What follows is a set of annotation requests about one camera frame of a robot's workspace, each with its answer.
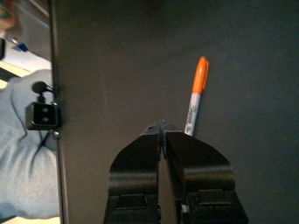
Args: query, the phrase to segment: orange cap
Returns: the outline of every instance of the orange cap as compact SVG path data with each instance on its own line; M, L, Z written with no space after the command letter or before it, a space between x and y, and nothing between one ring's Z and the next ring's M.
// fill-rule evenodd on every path
M195 94L201 94L205 88L208 70L209 70L209 62L204 57L200 57L191 90Z

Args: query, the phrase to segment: orange marker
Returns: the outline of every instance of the orange marker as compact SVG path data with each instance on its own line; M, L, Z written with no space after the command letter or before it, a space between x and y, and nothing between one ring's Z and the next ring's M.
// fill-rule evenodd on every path
M209 62L204 57L200 57L199 65L195 72L192 89L191 89L191 104L189 112L187 116L187 123L184 127L184 133L192 136L193 126L196 121L196 115L200 105L201 92L205 88L207 77L208 77Z

